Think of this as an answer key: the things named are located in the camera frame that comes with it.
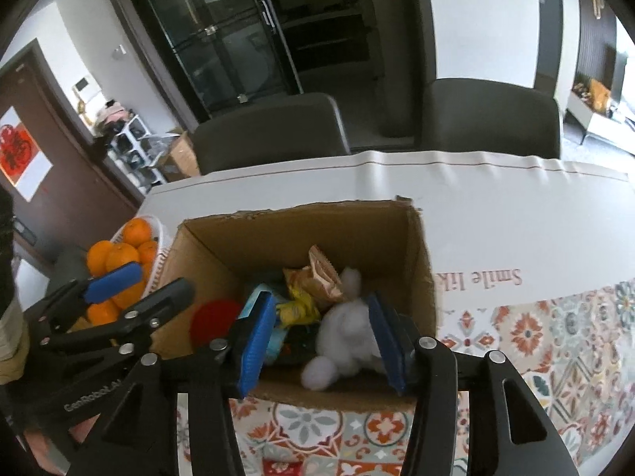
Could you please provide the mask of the white plush toy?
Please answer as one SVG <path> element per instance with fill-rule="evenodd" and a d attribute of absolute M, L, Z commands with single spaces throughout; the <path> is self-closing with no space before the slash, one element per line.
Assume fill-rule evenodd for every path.
<path fill-rule="evenodd" d="M 362 276 L 357 269 L 345 268 L 340 279 L 348 301 L 334 305 L 323 317 L 316 335 L 316 356 L 301 372 L 301 385 L 311 391 L 324 391 L 361 370 L 385 373 L 369 307 L 360 296 Z"/>

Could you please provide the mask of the yellow snack packet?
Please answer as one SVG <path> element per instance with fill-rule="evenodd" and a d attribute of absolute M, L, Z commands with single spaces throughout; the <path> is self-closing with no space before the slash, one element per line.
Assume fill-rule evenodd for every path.
<path fill-rule="evenodd" d="M 287 329 L 294 326 L 309 326 L 321 321 L 319 306 L 309 292 L 293 286 L 288 286 L 287 291 L 290 300 L 277 305 L 280 327 Z"/>

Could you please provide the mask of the red pompom toy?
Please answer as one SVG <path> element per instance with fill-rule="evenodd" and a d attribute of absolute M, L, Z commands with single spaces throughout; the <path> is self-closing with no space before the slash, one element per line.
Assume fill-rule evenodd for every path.
<path fill-rule="evenodd" d="M 241 304 L 233 299 L 213 300 L 198 308 L 189 325 L 192 349 L 209 345 L 217 338 L 226 338 L 241 309 Z"/>

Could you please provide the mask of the gold biscuit packet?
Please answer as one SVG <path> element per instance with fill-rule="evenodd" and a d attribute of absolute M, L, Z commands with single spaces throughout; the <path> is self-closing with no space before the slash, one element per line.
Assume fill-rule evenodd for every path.
<path fill-rule="evenodd" d="M 320 312 L 346 300 L 341 278 L 323 251 L 313 245 L 308 258 L 309 264 L 302 269 L 283 270 L 286 287 L 299 287 L 309 292 Z"/>

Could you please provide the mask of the orange left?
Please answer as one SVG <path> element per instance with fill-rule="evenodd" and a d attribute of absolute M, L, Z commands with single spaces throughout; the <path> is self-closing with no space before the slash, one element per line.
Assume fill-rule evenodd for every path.
<path fill-rule="evenodd" d="M 106 269 L 106 258 L 113 250 L 114 244 L 110 241 L 99 241 L 95 243 L 86 254 L 86 266 L 92 277 L 101 277 L 108 273 Z"/>

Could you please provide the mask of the grey side chair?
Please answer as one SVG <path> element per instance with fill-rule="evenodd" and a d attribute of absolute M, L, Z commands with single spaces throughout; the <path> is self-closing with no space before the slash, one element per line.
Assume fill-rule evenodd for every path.
<path fill-rule="evenodd" d="M 84 280 L 90 276 L 86 265 L 87 251 L 77 245 L 65 247 L 53 263 L 50 280 L 46 287 L 46 296 L 73 280 Z"/>

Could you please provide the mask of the orange front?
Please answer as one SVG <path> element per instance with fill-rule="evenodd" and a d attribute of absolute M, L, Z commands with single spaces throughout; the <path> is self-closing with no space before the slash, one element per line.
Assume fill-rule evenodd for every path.
<path fill-rule="evenodd" d="M 108 273 L 123 267 L 130 262 L 138 263 L 140 261 L 140 253 L 127 243 L 115 243 L 106 255 L 106 271 Z"/>

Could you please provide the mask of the orange back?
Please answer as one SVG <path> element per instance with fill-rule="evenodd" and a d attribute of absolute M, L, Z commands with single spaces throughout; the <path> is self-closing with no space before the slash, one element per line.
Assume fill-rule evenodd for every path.
<path fill-rule="evenodd" d="M 153 264 L 158 254 L 158 243 L 154 240 L 146 241 L 137 248 L 137 252 L 141 264 Z"/>

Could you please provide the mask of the white fruit basket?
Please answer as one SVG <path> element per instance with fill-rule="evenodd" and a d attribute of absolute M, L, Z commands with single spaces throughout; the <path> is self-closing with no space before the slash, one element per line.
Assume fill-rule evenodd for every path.
<path fill-rule="evenodd" d="M 172 238 L 166 227 L 152 215 L 131 218 L 121 227 L 106 255 L 106 271 L 136 261 L 142 270 L 141 282 L 112 297 L 114 304 L 126 309 L 158 288 L 158 280 L 168 257 Z"/>

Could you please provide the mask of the brown entrance door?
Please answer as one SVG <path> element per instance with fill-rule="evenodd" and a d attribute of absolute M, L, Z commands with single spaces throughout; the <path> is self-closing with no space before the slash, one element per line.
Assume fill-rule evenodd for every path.
<path fill-rule="evenodd" d="M 1 172 L 11 194 L 18 241 L 44 263 L 67 246 L 87 250 L 136 215 L 139 194 L 95 140 L 59 87 L 37 41 L 1 68 L 1 116 L 13 106 L 53 168 L 31 202 Z"/>

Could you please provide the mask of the white shoe shelf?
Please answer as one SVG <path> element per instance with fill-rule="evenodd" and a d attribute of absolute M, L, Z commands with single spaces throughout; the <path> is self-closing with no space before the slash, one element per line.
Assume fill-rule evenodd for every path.
<path fill-rule="evenodd" d="M 158 168 L 162 153 L 152 153 L 151 140 L 156 140 L 156 136 L 139 115 L 133 114 L 128 119 L 110 121 L 104 131 L 112 136 L 109 148 L 114 159 L 133 178 L 133 183 L 141 194 L 146 196 L 154 187 L 167 183 L 166 177 Z"/>

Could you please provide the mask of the patterned table cloth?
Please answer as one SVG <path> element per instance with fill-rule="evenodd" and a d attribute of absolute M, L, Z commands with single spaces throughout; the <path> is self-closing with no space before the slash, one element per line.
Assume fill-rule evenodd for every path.
<path fill-rule="evenodd" d="M 440 335 L 529 376 L 579 472 L 618 472 L 634 433 L 634 176 L 491 153 L 383 154 L 221 171 L 155 188 L 185 219 L 313 202 L 410 199 L 440 290 Z"/>

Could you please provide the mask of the white intercom panel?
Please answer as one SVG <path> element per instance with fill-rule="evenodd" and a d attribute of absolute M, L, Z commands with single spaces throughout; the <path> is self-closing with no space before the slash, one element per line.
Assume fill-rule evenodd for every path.
<path fill-rule="evenodd" d="M 72 89 L 74 95 L 85 104 L 88 104 L 102 94 L 101 87 L 90 74 L 78 80 L 77 83 L 72 86 Z"/>

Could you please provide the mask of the dark chair right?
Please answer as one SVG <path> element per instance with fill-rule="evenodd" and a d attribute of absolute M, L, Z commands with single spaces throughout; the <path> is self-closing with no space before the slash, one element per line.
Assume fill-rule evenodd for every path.
<path fill-rule="evenodd" d="M 419 150 L 491 152 L 558 159 L 561 115 L 555 100 L 522 86 L 439 79 L 422 97 Z"/>

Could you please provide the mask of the dark glass cabinet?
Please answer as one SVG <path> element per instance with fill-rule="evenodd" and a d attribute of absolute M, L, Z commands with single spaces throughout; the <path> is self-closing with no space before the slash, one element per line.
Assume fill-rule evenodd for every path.
<path fill-rule="evenodd" d="M 321 91 L 388 138 L 412 135 L 424 78 L 418 0 L 111 0 L 177 118 Z"/>

